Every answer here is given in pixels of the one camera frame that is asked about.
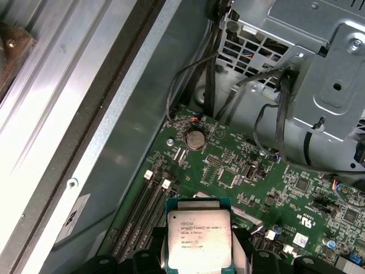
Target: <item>capacitor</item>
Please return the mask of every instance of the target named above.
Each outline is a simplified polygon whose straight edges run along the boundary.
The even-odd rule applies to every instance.
[[[330,239],[330,238],[323,238],[323,240],[322,240],[322,243],[326,246],[326,247],[328,247],[329,249],[334,249],[335,247],[336,247],[336,242],[335,241],[333,241],[332,239]]]
[[[278,226],[277,224],[273,225],[273,231],[277,234],[277,235],[280,235],[281,232],[283,232],[283,229]]]

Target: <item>black cable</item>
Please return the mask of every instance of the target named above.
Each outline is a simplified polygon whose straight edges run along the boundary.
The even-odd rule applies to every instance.
[[[247,78],[239,81],[236,84],[236,86],[242,87],[242,86],[246,85],[249,82],[268,79],[268,78],[271,78],[271,77],[279,78],[281,76],[281,74],[282,74],[281,70],[273,70],[273,71],[269,71],[269,72],[263,72],[263,73],[253,75],[253,76],[247,77]],[[237,92],[234,89],[231,89],[225,103],[223,104],[223,106],[221,107],[221,109],[219,110],[219,112],[216,115],[216,118],[215,118],[216,120],[220,120],[223,117],[224,113],[227,111],[229,105],[231,104],[234,97],[236,96],[236,93]]]
[[[214,24],[212,30],[212,37],[207,46],[209,54],[215,53],[219,47],[219,41],[222,31],[219,25]],[[203,113],[206,116],[213,117],[214,104],[216,99],[216,59],[212,58],[206,63],[205,74],[205,92],[204,92],[204,104]]]
[[[247,84],[248,82],[269,79],[271,77],[279,78],[281,75],[282,75],[282,70],[271,70],[268,72],[263,72],[263,73],[259,73],[259,74],[247,77],[247,78],[239,81],[236,85],[241,87],[241,86]]]
[[[234,90],[231,90],[230,93],[228,94],[228,97],[227,97],[226,101],[224,102],[223,106],[217,113],[216,120],[220,120],[223,117],[224,113],[227,111],[227,108],[233,101],[235,95],[236,95],[236,92]]]
[[[257,136],[257,126],[258,124],[260,123],[260,121],[262,120],[262,117],[265,113],[265,110],[266,108],[270,107],[270,108],[277,108],[279,105],[277,104],[264,104],[264,106],[261,108],[259,114],[257,115],[257,118],[256,118],[256,121],[255,121],[255,124],[253,126],[253,139],[255,140],[256,142],[256,145],[260,148],[260,150],[263,150],[265,151],[265,153],[267,155],[270,155],[270,156],[275,156],[275,153],[272,153],[270,152],[269,150],[267,150],[261,143],[260,141],[258,140],[258,136]]]
[[[312,165],[312,161],[310,160],[310,156],[309,156],[309,144],[310,144],[310,139],[312,138],[312,132],[308,131],[306,134],[306,137],[304,138],[304,142],[303,142],[303,153],[304,153],[304,158],[306,159],[306,163],[308,166]]]
[[[365,171],[333,170],[330,168],[321,168],[321,167],[308,166],[306,164],[299,164],[286,157],[285,146],[284,146],[284,132],[285,132],[285,120],[286,120],[287,108],[289,105],[289,98],[290,98],[290,79],[288,76],[282,77],[280,86],[281,86],[281,93],[280,93],[280,103],[277,116],[276,139],[278,143],[281,160],[292,167],[300,168],[306,171],[332,174],[334,176],[365,175]]]
[[[173,80],[171,82],[171,85],[170,85],[170,88],[169,88],[169,92],[168,92],[168,95],[167,95],[167,100],[166,100],[166,117],[169,120],[169,122],[171,122],[171,123],[190,122],[191,121],[191,118],[194,117],[194,116],[192,116],[192,117],[189,117],[189,118],[186,118],[186,119],[173,120],[171,118],[171,116],[170,116],[170,108],[171,108],[172,95],[173,95],[174,87],[175,87],[175,84],[176,84],[178,78],[181,76],[181,74],[183,74],[187,70],[191,69],[192,67],[198,66],[199,64],[202,64],[202,63],[204,63],[204,62],[206,62],[206,61],[208,61],[208,60],[210,60],[212,58],[215,58],[217,55],[218,55],[218,53],[214,53],[214,54],[212,54],[212,55],[210,55],[208,57],[201,58],[200,60],[192,63],[191,65],[184,67],[183,69],[181,69],[175,75],[175,77],[173,78]]]

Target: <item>metal bracket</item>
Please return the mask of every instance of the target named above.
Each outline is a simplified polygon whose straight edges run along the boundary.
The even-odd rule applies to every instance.
[[[355,129],[365,106],[364,43],[363,32],[341,25],[327,55],[302,66],[288,111],[292,123],[339,141]]]

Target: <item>white label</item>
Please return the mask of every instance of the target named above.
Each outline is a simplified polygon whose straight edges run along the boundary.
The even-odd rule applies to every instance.
[[[68,237],[71,234],[72,230],[74,230],[74,227],[75,227],[75,225],[81,215],[81,212],[84,209],[89,197],[90,197],[90,194],[86,194],[84,196],[79,197],[76,200],[74,207],[72,208],[69,216],[67,217],[67,221],[63,225],[63,227],[57,237],[56,243],[63,240],[64,238]]]
[[[315,222],[313,221],[313,217],[305,214],[305,216],[302,216],[300,214],[297,215],[297,218],[299,220],[301,220],[299,223],[301,225],[304,225],[307,228],[312,228],[313,226],[315,226]]]
[[[307,236],[304,236],[300,233],[295,234],[295,237],[294,237],[294,240],[293,240],[294,244],[304,248],[306,246],[307,242],[308,242],[308,237]]]

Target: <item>chip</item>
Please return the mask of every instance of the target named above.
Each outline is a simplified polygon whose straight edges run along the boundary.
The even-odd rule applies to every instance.
[[[335,251],[333,251],[332,249],[329,249],[328,247],[322,248],[322,254],[324,254],[328,258],[331,258],[334,253],[335,253]]]
[[[266,203],[267,203],[267,204],[270,204],[270,205],[274,204],[274,203],[275,203],[275,197],[273,197],[273,196],[269,195],[269,196],[267,197],[267,199],[266,199]]]
[[[303,192],[307,190],[309,182],[307,180],[304,180],[302,178],[299,178],[297,183],[295,184],[295,187]]]
[[[344,214],[343,219],[345,221],[348,221],[349,223],[353,224],[357,217],[358,217],[358,214],[355,211],[348,209],[346,211],[346,213]]]
[[[236,180],[236,175],[229,170],[223,170],[218,177],[218,181],[226,186],[233,186]]]

